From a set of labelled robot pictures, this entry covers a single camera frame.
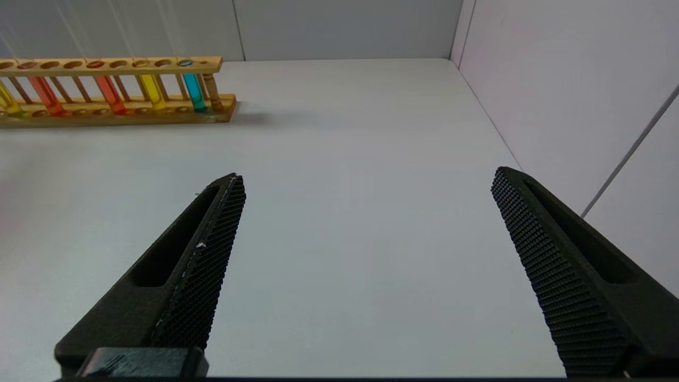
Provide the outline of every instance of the orange liquid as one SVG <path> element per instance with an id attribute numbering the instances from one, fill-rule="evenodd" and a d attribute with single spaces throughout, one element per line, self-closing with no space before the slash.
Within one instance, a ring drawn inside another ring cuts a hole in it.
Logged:
<path id="1" fill-rule="evenodd" d="M 40 97 L 40 101 L 47 107 L 47 111 L 50 114 L 54 117 L 59 117 L 66 113 L 66 110 L 64 110 L 61 102 L 59 102 L 59 99 L 54 95 L 52 88 L 50 88 L 50 85 L 45 78 L 29 77 L 29 82 L 33 85 L 33 89 L 35 89 L 38 97 Z"/>
<path id="2" fill-rule="evenodd" d="M 99 86 L 101 94 L 104 96 L 106 102 L 109 103 L 109 106 L 111 107 L 111 110 L 113 110 L 114 114 L 120 116 L 127 113 L 125 104 L 120 99 L 118 91 L 113 86 L 113 82 L 111 81 L 111 78 L 109 76 L 96 75 L 94 76 L 94 81 L 96 82 L 96 85 Z"/>

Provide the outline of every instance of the textured grip pad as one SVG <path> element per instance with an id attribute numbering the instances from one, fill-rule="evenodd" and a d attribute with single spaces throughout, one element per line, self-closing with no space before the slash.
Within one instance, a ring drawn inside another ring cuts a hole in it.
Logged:
<path id="1" fill-rule="evenodd" d="M 667 344 L 656 343 L 662 333 L 638 325 L 648 311 L 636 310 L 657 308 L 647 298 L 675 306 L 676 299 L 535 179 L 500 167 L 492 194 L 566 374 L 622 376 L 630 364 L 647 372 L 651 350 L 644 347 Z M 665 334 L 676 338 L 676 325 L 672 330 Z"/>

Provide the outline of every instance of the blue test tube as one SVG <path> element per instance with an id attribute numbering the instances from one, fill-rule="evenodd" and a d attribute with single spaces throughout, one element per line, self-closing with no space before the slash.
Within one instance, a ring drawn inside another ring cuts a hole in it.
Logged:
<path id="1" fill-rule="evenodd" d="M 200 91 L 200 85 L 198 83 L 198 78 L 193 73 L 182 74 L 184 77 L 184 83 L 186 84 L 186 89 L 189 91 L 189 98 L 194 104 L 194 110 L 196 113 L 205 113 L 208 108 L 205 106 L 205 100 L 203 99 L 203 94 Z"/>

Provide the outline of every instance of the white tabletop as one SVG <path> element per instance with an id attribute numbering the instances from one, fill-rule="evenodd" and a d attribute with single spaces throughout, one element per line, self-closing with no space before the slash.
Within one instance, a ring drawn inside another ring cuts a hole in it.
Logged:
<path id="1" fill-rule="evenodd" d="M 451 62 L 215 77 L 230 124 L 0 131 L 3 378 L 58 377 L 54 344 L 233 171 L 211 375 L 564 375 L 490 194 L 516 163 Z"/>

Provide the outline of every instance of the rack hole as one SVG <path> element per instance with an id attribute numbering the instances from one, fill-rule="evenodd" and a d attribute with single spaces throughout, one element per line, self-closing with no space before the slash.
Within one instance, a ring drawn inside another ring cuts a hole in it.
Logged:
<path id="1" fill-rule="evenodd" d="M 92 61 L 91 63 L 87 64 L 87 67 L 90 69 L 101 68 L 102 66 L 104 66 L 104 61 L 99 60 Z"/>
<path id="2" fill-rule="evenodd" d="M 109 66 L 112 68 L 122 68 L 127 66 L 127 61 L 125 60 L 113 61 Z"/>
<path id="3" fill-rule="evenodd" d="M 149 66 L 149 61 L 148 60 L 138 60 L 138 61 L 135 61 L 134 64 L 132 64 L 132 66 L 136 67 L 136 68 L 147 67 L 147 66 Z"/>
<path id="4" fill-rule="evenodd" d="M 154 65 L 156 67 L 162 68 L 162 67 L 167 67 L 170 64 L 172 64 L 172 61 L 170 61 L 170 60 L 160 60 L 160 61 L 156 61 Z"/>
<path id="5" fill-rule="evenodd" d="M 23 63 L 23 64 L 17 66 L 17 68 L 19 68 L 19 69 L 30 69 L 30 68 L 34 67 L 35 65 L 37 65 L 37 63 L 34 63 L 34 62 L 31 61 L 31 62 Z"/>
<path id="6" fill-rule="evenodd" d="M 51 69 L 51 68 L 57 67 L 57 66 L 59 66 L 59 62 L 58 62 L 58 61 L 48 61 L 48 62 L 46 62 L 46 63 L 40 65 L 40 67 L 41 67 L 42 69 Z"/>
<path id="7" fill-rule="evenodd" d="M 65 63 L 64 68 L 66 69 L 73 69 L 82 66 L 83 63 L 80 61 L 71 61 L 70 63 Z"/>

